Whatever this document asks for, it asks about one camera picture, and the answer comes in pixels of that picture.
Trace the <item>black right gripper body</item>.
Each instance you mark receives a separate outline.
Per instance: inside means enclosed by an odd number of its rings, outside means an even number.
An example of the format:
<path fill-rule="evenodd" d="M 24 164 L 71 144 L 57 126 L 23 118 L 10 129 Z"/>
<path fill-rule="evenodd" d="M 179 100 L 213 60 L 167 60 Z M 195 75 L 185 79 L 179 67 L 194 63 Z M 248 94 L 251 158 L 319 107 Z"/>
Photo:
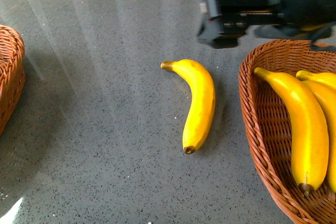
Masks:
<path fill-rule="evenodd" d="M 332 35 L 335 0 L 202 0 L 198 42 L 216 49 L 233 48 L 250 26 L 267 39 L 310 41 Z"/>

